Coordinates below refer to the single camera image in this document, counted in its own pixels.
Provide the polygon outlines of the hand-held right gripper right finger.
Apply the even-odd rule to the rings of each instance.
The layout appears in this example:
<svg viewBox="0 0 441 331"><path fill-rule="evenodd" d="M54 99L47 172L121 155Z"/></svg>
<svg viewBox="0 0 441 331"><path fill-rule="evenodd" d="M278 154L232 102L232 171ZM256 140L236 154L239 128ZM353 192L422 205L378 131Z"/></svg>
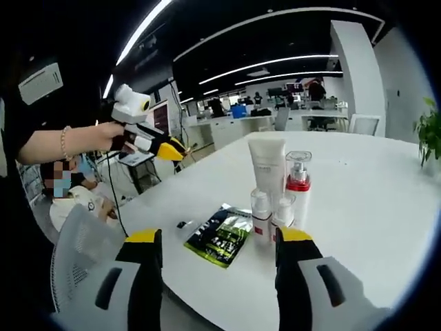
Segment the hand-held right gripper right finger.
<svg viewBox="0 0 441 331"><path fill-rule="evenodd" d="M324 257L302 230L276 230L280 330L372 330L375 307L363 284L333 257Z"/></svg>

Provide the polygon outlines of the person's left hand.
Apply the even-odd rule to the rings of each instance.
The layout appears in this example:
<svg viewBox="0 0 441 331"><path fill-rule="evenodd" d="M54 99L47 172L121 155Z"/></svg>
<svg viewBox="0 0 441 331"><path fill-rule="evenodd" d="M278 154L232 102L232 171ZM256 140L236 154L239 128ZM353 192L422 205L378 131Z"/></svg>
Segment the person's left hand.
<svg viewBox="0 0 441 331"><path fill-rule="evenodd" d="M124 127L115 122L101 123L85 129L85 152L121 151L125 145Z"/></svg>

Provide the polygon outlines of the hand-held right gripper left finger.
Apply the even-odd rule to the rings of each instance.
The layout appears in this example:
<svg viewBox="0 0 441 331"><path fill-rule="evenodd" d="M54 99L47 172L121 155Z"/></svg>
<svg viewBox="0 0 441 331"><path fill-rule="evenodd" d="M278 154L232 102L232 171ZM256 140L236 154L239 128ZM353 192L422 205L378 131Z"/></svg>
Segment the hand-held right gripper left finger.
<svg viewBox="0 0 441 331"><path fill-rule="evenodd" d="M160 330L162 231L130 235L114 260L88 270L57 314L62 330Z"/></svg>

